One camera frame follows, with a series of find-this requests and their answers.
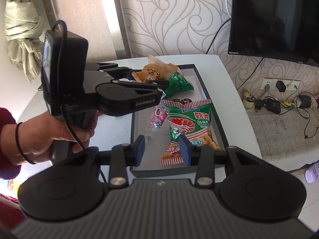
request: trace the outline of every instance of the white table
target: white table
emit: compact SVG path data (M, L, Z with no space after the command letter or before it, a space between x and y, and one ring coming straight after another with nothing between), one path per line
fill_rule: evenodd
M213 100L229 145L238 146L261 158L259 146L245 108L229 74L217 55L173 55L159 56L158 58L165 63L176 65L195 64ZM147 64L148 59L133 58L111 62L118 63L119 67L142 69ZM46 105L42 92L38 92L22 113L19 122L26 121L44 111L46 111ZM101 116L96 127L95 136L92 137L90 145L98 146L100 150L110 150L114 145L129 143L131 118L131 114L119 118L106 115ZM48 166L49 163L37 164L35 166L25 164L22 166L19 175L20 180L26 179L28 176ZM108 167L103 166L102 170L107 177ZM131 182L134 177L130 172L128 174ZM217 168L215 175L216 182L222 181L225 178L224 169ZM194 182L195 173L166 176L163 178L190 178Z

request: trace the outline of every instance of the black tv screen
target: black tv screen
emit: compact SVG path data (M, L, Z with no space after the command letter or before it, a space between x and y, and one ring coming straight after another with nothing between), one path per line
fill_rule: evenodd
M229 54L319 66L319 0L232 0Z

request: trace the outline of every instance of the purple bottle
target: purple bottle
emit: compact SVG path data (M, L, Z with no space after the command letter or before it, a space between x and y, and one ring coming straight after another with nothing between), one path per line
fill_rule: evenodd
M306 181L313 183L319 175L319 163L312 164L306 171Z

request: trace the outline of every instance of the swirl pattern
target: swirl pattern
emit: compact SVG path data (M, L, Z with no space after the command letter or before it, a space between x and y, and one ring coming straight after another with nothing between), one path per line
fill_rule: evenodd
M121 0L132 55L204 54L220 25L229 18L225 0ZM230 22L219 32L209 53L221 58L236 87L250 76L260 58L228 55ZM319 68L264 59L243 88L260 96L264 77L300 80L298 92L319 92ZM291 91L280 94L288 97Z

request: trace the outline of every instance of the black wristband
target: black wristband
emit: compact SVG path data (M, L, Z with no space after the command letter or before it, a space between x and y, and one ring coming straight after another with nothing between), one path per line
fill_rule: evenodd
M18 130L19 130L19 126L22 124L22 122L20 122L17 126L16 126L16 144L17 144L17 148L19 150L19 153L23 156L23 158L30 164L36 164L35 162L31 161L23 152L19 143L19 135L18 135Z

